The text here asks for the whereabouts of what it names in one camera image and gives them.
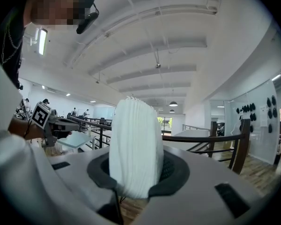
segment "black headphone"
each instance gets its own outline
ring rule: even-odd
[[[93,22],[98,18],[99,11],[97,7],[94,4],[95,0],[82,0],[79,1],[79,14],[80,16],[85,13],[85,8],[91,8],[92,5],[94,5],[96,11],[94,13],[88,14],[86,17],[79,20],[78,28],[76,32],[78,34],[82,34],[87,28],[90,27],[90,25],[93,24]]]

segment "white stack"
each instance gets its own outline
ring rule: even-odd
[[[147,198],[163,168],[160,123],[153,107],[133,97],[121,100],[112,121],[110,176],[119,195]]]

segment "ceiling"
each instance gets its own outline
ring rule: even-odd
[[[86,32],[49,30],[44,56],[28,42],[23,57],[100,79],[152,106],[182,105],[212,43],[219,1],[95,0],[100,16]]]

